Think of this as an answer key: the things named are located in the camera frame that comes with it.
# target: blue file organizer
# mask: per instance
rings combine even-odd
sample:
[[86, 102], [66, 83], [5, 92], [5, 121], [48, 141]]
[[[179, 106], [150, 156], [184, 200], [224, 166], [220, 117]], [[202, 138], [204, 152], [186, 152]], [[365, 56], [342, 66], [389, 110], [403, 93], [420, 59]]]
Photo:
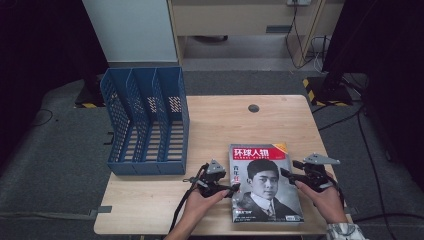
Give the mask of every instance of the blue file organizer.
[[190, 118], [181, 67], [109, 68], [101, 92], [116, 175], [183, 175]]

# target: magazine cover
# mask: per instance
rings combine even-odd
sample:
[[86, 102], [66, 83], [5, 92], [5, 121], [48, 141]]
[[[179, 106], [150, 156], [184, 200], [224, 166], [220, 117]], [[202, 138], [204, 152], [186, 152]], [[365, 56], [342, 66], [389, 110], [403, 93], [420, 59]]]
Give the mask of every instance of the magazine cover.
[[231, 184], [240, 183], [232, 197], [233, 222], [301, 223], [297, 188], [280, 174], [291, 171], [285, 143], [231, 144]]

